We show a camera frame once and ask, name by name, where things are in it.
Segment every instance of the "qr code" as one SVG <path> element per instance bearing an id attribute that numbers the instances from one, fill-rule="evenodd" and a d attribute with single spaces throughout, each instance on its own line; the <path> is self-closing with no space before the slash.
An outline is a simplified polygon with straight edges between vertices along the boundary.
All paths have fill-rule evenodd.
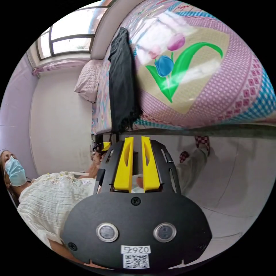
<path id="1" fill-rule="evenodd" d="M 145 269 L 149 268 L 148 254 L 123 254 L 124 268 L 128 269 Z"/>

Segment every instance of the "bed frame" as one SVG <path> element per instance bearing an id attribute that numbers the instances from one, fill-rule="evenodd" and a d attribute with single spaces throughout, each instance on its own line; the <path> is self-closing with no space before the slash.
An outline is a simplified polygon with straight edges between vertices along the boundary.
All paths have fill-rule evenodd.
<path id="1" fill-rule="evenodd" d="M 190 130 L 168 130 L 168 129 L 139 129 L 124 132 L 122 134 L 142 135 L 208 135 L 215 137 L 241 137 L 276 139 L 276 125 L 273 124 L 241 124 L 241 125 L 220 125 L 209 126 Z"/>

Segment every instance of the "black metal plate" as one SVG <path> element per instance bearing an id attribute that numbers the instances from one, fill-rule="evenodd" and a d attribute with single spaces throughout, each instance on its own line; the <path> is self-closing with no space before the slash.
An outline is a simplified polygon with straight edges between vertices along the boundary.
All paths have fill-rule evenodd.
<path id="1" fill-rule="evenodd" d="M 141 199 L 140 205 L 131 204 L 134 196 Z M 106 243 L 97 237 L 96 228 L 104 222 L 114 224 L 119 230 L 116 241 Z M 153 230 L 166 222 L 176 227 L 177 234 L 172 241 L 160 243 L 153 237 Z M 150 245 L 150 269 L 142 269 L 140 273 L 165 270 L 182 260 L 185 264 L 193 262 L 202 255 L 211 238 L 200 207 L 182 195 L 165 192 L 92 195 L 72 209 L 62 232 L 66 245 L 72 242 L 77 246 L 77 251 L 71 250 L 77 259 L 85 263 L 92 260 L 110 269 L 123 269 L 121 245 Z"/>

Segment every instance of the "tulip pattern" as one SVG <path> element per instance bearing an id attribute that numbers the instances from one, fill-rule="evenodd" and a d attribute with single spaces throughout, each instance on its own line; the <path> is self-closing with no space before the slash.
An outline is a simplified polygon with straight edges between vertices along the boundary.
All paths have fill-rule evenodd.
<path id="1" fill-rule="evenodd" d="M 159 56 L 161 50 L 157 46 L 149 51 L 151 58 L 155 59 L 155 66 L 147 65 L 146 68 L 156 81 L 161 92 L 171 103 L 173 102 L 173 95 L 176 89 L 189 69 L 193 56 L 198 50 L 207 46 L 217 51 L 221 58 L 223 57 L 220 47 L 208 42 L 198 42 L 186 48 L 174 62 L 173 51 L 180 49 L 184 44 L 185 37 L 179 33 L 174 35 L 167 44 L 167 49 L 172 52 L 170 57 L 166 55 Z"/>

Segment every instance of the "face mask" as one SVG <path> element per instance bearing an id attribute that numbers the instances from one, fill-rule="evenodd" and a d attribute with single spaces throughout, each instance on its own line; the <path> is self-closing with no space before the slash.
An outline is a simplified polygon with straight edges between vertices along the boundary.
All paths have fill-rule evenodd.
<path id="1" fill-rule="evenodd" d="M 12 156 L 5 164 L 5 171 L 9 176 L 12 186 L 19 187 L 27 182 L 25 170 L 22 168 L 19 161 Z"/>

